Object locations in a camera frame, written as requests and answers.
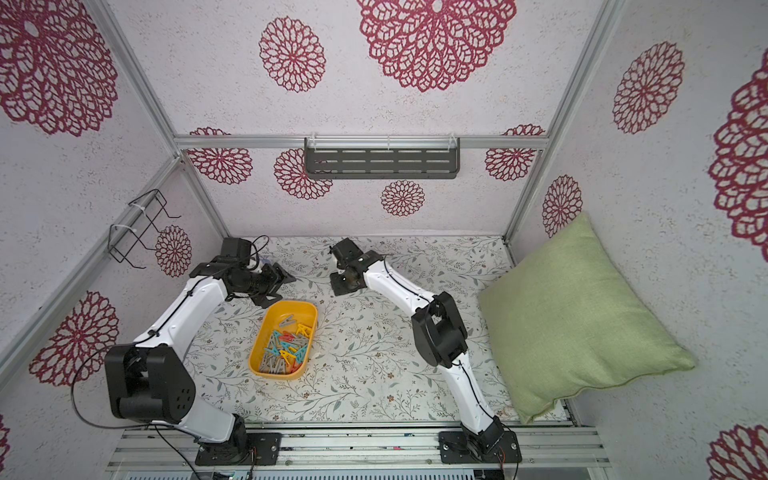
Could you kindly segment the yellow storage box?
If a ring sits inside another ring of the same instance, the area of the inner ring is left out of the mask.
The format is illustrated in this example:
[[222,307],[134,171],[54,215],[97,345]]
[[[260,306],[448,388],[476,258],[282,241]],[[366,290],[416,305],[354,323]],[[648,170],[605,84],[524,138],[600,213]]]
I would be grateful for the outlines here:
[[[280,328],[279,323],[289,316],[293,316],[296,323],[286,328]],[[304,324],[313,329],[313,334],[310,338],[297,334],[297,325]],[[272,305],[266,312],[262,326],[259,331],[259,335],[251,350],[248,366],[252,373],[257,376],[261,376],[273,380],[295,380],[298,379],[305,371],[308,363],[310,352],[312,349],[312,343],[314,334],[317,331],[318,324],[318,310],[315,305],[305,301],[293,301],[282,300]],[[265,347],[267,346],[269,335],[273,331],[290,332],[296,336],[296,343],[282,343],[282,350],[288,351],[289,347],[301,348],[307,347],[307,354],[305,361],[301,364],[301,368],[295,372],[290,372],[291,367],[286,366],[284,375],[269,375],[259,372],[259,364],[261,363],[262,356],[264,355]]]

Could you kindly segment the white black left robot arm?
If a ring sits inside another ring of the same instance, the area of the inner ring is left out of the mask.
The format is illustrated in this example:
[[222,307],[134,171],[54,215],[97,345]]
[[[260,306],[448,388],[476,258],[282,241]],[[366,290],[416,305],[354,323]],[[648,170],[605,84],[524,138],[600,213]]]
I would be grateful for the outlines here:
[[282,299],[280,287],[296,280],[277,263],[260,270],[251,270],[249,264],[249,259],[221,256],[199,264],[158,320],[133,343],[108,350],[104,367],[115,417],[170,426],[203,444],[238,448],[245,441],[242,419],[200,397],[184,358],[198,330],[221,304],[244,297],[268,308]]

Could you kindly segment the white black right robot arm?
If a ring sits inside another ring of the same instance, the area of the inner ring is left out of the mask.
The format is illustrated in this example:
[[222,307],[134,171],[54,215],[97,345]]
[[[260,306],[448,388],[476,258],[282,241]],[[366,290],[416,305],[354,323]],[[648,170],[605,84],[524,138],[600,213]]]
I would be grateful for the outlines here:
[[367,252],[345,238],[329,248],[337,271],[330,275],[335,295],[370,289],[408,314],[414,344],[422,359],[437,368],[459,409],[466,449],[476,459],[494,453],[506,428],[492,412],[473,373],[468,332],[454,298],[423,289],[392,267],[385,256]]

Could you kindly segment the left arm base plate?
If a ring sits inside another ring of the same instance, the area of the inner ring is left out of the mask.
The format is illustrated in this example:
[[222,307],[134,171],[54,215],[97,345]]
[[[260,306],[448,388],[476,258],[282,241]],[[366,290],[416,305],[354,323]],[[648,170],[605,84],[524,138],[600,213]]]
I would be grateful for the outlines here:
[[274,466],[277,464],[282,435],[276,432],[246,433],[224,443],[201,443],[196,466]]

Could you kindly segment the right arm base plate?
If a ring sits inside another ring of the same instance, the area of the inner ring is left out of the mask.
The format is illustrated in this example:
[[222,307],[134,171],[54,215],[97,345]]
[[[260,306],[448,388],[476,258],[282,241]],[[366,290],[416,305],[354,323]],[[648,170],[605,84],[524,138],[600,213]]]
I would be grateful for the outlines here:
[[519,464],[522,452],[514,432],[505,431],[491,446],[458,431],[438,433],[439,453],[443,464],[505,463]]

